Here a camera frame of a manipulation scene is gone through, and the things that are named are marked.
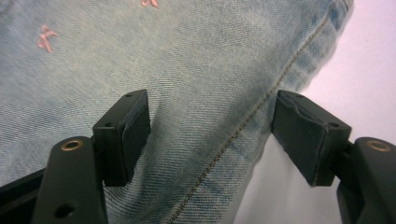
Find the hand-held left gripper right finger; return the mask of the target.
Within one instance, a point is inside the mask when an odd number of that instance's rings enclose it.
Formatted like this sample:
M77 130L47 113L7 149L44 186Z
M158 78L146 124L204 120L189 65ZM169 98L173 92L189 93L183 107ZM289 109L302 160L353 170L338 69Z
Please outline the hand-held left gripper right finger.
M299 93L278 91L272 134L311 187L329 187L333 158L351 127Z

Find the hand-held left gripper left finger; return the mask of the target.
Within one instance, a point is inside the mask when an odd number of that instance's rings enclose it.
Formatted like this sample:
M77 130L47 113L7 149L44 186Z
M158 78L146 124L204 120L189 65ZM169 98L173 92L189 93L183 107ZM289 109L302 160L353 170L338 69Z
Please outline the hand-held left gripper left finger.
M107 187L123 187L134 176L134 167L150 133L146 90L124 94L92 127L95 147L103 155Z

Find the light blue denim shorts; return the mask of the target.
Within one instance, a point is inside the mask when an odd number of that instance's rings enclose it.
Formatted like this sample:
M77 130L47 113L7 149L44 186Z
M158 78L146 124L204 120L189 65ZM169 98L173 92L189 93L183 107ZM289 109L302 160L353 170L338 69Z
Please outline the light blue denim shorts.
M111 224L220 223L353 0L0 0L0 186L126 92L148 92L133 180L106 191Z

